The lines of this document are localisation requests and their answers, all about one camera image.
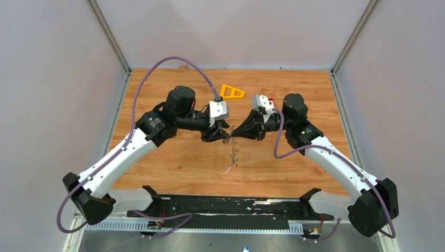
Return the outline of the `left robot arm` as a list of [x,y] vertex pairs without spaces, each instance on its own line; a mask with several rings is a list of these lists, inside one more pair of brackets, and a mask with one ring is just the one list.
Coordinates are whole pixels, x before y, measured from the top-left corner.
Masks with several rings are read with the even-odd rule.
[[171,90],[164,102],[142,115],[129,134],[92,167],[67,173],[62,182],[69,198],[86,219],[95,225],[110,214],[142,211],[156,216],[161,203],[147,187],[137,190],[112,190],[112,185],[138,160],[177,135],[179,129],[199,131],[203,142],[229,139],[227,102],[222,97],[210,101],[204,111],[195,110],[195,91],[186,86]]

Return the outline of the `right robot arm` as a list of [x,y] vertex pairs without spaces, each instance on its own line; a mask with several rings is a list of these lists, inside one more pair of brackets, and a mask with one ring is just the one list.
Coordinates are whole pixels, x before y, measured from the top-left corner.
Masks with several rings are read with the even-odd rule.
[[298,93],[283,99],[282,108],[264,95],[252,98],[247,119],[232,131],[232,136],[261,141],[268,132],[277,132],[273,155],[276,159],[300,153],[324,168],[348,192],[348,196],[327,193],[319,188],[308,192],[300,204],[306,219],[328,214],[348,220],[363,236],[377,232],[396,238],[393,220],[399,215],[396,184],[383,180],[353,163],[308,120],[308,107]]

